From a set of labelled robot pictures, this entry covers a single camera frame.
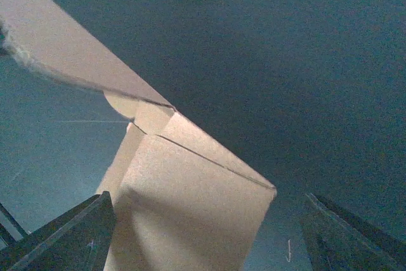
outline brown cardboard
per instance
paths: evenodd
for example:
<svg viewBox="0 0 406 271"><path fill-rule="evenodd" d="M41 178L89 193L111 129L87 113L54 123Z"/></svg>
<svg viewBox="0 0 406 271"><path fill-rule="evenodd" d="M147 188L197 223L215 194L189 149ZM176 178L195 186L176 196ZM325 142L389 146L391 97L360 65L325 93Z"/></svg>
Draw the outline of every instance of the brown cardboard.
<svg viewBox="0 0 406 271"><path fill-rule="evenodd" d="M0 0L22 65L103 90L132 119L98 188L118 217L105 270L238 270L275 187L180 114L52 0Z"/></svg>

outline cardboard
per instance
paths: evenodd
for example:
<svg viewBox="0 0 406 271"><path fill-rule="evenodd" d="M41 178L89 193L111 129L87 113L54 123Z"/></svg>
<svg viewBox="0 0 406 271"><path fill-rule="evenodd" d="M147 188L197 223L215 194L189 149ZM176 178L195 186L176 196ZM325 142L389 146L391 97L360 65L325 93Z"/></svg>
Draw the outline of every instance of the cardboard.
<svg viewBox="0 0 406 271"><path fill-rule="evenodd" d="M238 270L275 187L98 42L52 0L0 0L22 65L103 91L132 119L97 193L118 222L105 270Z"/></svg>

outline dark green surface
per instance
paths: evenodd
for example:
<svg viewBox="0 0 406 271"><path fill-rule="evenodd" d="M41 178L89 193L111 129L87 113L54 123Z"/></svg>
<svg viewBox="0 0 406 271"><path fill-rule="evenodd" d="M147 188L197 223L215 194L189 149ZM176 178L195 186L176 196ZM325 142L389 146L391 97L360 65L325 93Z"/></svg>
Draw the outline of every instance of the dark green surface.
<svg viewBox="0 0 406 271"><path fill-rule="evenodd" d="M54 1L276 184L246 270L309 270L308 191L406 240L404 0Z"/></svg>

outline torn cardboard edge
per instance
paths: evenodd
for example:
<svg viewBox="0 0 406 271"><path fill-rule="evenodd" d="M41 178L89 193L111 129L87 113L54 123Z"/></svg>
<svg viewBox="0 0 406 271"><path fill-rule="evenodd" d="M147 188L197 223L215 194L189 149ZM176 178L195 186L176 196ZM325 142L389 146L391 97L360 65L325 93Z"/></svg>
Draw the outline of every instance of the torn cardboard edge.
<svg viewBox="0 0 406 271"><path fill-rule="evenodd" d="M99 84L89 82L85 79L81 79L79 77L72 77L67 74L63 74L59 71L56 71L49 65L41 63L34 56L32 56L30 52L27 51L23 46L20 46L15 41L15 39L13 39L13 36L10 34L10 28L11 27L7 25L0 16L0 29L1 32L4 34L3 49L14 58L17 64L19 64L21 67L27 69L29 72L33 74L44 77L45 79L51 79L56 83L67 84L69 86L77 86L79 88L84 89L92 89L93 91L96 91L101 94L103 94L104 91L109 91L117 95L125 96L135 100L141 100L154 105L163 106L175 110L175 107L170 104L159 103L140 96L132 96L115 88L100 86Z"/></svg>

